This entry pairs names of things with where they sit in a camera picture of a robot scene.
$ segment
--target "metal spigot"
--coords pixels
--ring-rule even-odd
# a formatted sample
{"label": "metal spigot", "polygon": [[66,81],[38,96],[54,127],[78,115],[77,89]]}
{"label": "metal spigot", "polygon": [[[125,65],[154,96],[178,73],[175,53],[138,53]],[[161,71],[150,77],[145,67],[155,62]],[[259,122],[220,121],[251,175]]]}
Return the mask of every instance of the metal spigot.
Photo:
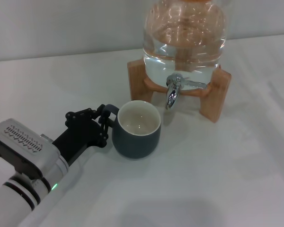
{"label": "metal spigot", "polygon": [[185,80],[180,73],[173,73],[172,75],[168,76],[166,85],[168,87],[165,106],[167,110],[171,110],[173,108],[174,104],[177,102],[180,96],[180,91],[184,88],[185,85],[200,89],[207,88],[207,85],[205,83]]}

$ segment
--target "wooden stand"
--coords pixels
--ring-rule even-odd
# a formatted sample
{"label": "wooden stand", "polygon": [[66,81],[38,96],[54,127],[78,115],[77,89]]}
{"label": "wooden stand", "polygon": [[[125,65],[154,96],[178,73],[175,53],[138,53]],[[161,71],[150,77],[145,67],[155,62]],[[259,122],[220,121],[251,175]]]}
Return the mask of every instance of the wooden stand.
{"label": "wooden stand", "polygon": [[[146,74],[144,60],[131,61],[127,64],[132,100],[151,102],[154,91],[167,93],[167,88],[152,82]],[[199,97],[201,100],[200,114],[216,123],[221,115],[224,100],[231,81],[231,74],[216,69],[212,74],[207,89],[181,91],[181,95]]]}

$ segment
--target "white wall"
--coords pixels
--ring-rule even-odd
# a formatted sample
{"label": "white wall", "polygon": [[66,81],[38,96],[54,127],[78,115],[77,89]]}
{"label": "white wall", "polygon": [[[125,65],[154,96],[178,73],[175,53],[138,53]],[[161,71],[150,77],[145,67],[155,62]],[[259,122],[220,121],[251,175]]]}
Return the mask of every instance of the white wall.
{"label": "white wall", "polygon": [[[154,0],[0,0],[0,60],[140,48]],[[230,38],[284,34],[284,0],[237,0]]]}

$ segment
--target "mug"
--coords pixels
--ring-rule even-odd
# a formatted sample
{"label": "mug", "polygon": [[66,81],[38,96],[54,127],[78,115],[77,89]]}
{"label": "mug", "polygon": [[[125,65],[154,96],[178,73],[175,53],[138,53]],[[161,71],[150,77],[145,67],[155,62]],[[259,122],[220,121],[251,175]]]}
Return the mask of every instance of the mug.
{"label": "mug", "polygon": [[140,159],[154,151],[161,132],[161,117],[156,107],[144,101],[131,101],[120,109],[106,105],[102,116],[107,113],[116,115],[112,141],[121,155]]}

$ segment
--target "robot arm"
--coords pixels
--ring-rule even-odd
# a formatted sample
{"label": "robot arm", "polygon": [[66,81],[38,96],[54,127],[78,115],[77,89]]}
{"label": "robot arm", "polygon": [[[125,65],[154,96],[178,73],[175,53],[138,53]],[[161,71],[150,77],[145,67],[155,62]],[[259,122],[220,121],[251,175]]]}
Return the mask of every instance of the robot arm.
{"label": "robot arm", "polygon": [[[0,227],[17,226],[68,173],[69,166],[86,148],[106,146],[112,121],[109,115],[103,116],[104,107],[67,113],[68,129],[54,142],[13,119],[0,123],[0,157],[16,170],[0,187]],[[101,125],[94,121],[98,117]]]}

